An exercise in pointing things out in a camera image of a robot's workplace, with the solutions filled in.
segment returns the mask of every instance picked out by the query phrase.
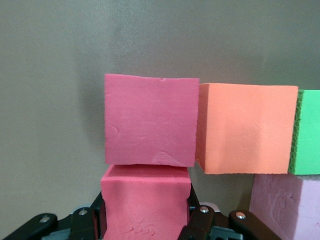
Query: beige wall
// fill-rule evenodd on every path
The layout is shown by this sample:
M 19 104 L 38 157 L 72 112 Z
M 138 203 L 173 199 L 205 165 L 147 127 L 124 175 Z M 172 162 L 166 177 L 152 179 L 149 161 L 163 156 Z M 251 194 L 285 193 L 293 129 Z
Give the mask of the beige wall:
M 317 0 L 0 1 L 0 239 L 99 193 L 104 73 L 320 88 L 319 10 Z M 190 175 L 225 214 L 249 206 L 252 175 Z

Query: pink foam block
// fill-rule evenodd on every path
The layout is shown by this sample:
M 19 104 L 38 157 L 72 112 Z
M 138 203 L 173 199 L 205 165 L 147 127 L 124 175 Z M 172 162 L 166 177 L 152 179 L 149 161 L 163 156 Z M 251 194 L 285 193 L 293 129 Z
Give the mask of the pink foam block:
M 320 177 L 256 174 L 250 211 L 282 240 L 320 239 Z
M 206 174 L 288 171 L 297 86 L 200 85 L 196 159 Z
M 101 179 L 105 240 L 176 240 L 187 224 L 186 167 L 111 165 Z
M 105 162 L 192 167 L 198 78 L 105 75 Z

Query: screw head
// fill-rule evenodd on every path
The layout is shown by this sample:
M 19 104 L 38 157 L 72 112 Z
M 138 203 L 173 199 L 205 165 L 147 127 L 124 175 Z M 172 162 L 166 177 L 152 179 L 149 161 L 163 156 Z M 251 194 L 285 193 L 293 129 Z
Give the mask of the screw head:
M 209 209 L 206 206 L 201 206 L 200 207 L 200 211 L 204 214 L 206 214 L 207 212 L 209 212 Z
M 47 216 L 47 215 L 45 215 L 45 216 L 43 216 L 41 219 L 40 219 L 40 223 L 42 223 L 42 224 L 44 224 L 44 223 L 46 223 L 46 222 L 48 222 L 50 220 L 50 217 L 49 216 Z
M 235 213 L 235 216 L 238 218 L 238 219 L 245 219 L 247 216 L 243 213 L 243 212 L 240 212 L 240 211 L 237 211 Z
M 79 211 L 79 215 L 83 216 L 83 215 L 87 214 L 87 212 L 88 212 L 87 210 L 82 209 L 81 211 Z

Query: foam texture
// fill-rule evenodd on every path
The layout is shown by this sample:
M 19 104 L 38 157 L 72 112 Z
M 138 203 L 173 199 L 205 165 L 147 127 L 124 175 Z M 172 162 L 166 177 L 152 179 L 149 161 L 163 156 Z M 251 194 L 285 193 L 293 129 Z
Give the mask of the foam texture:
M 104 239 L 178 239 L 188 221 L 190 188 L 186 167 L 111 165 L 101 179 Z
M 287 173 L 297 86 L 200 85 L 196 159 L 206 174 Z
M 320 174 L 320 90 L 299 90 L 289 172 Z
M 319 178 L 256 174 L 250 211 L 282 240 L 319 239 L 319 189 Z
M 105 75 L 105 162 L 192 167 L 198 78 Z

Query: red foam block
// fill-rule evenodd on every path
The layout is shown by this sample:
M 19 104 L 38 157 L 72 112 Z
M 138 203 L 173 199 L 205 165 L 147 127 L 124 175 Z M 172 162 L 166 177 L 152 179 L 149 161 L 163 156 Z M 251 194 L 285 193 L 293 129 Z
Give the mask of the red foam block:
M 198 78 L 105 75 L 105 162 L 195 163 Z
M 186 167 L 111 165 L 101 179 L 104 239 L 176 240 L 188 221 Z

